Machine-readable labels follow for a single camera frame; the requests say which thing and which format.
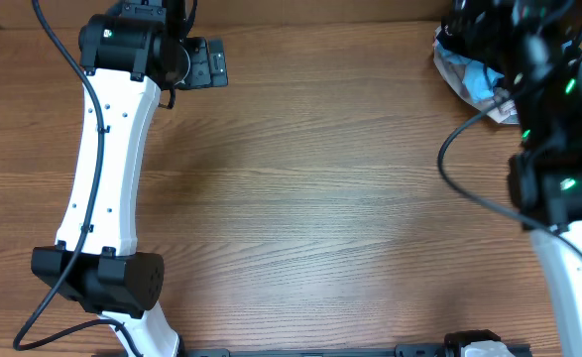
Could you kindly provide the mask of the black shorts garment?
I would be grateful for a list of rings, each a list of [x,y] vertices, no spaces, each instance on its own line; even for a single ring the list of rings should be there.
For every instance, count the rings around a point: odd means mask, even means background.
[[[513,36],[514,1],[452,0],[441,18],[439,41],[458,55],[502,72],[503,52]]]

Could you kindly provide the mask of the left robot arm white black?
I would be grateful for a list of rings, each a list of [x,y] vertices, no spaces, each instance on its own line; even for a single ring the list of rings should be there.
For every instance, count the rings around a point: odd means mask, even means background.
[[[128,356],[181,356],[161,308],[165,265],[138,248],[136,207],[144,147],[163,93],[223,87],[218,39],[192,37],[197,5],[120,1],[92,16],[70,66],[84,89],[83,127],[68,207],[53,245],[37,247],[35,276],[112,328]]]

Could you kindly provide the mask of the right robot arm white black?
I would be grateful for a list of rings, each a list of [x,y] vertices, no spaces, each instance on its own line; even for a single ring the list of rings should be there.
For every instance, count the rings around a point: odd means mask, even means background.
[[[510,160],[514,206],[543,269],[562,353],[582,356],[582,11],[574,1],[514,9],[506,69],[524,78],[517,102],[523,150]]]

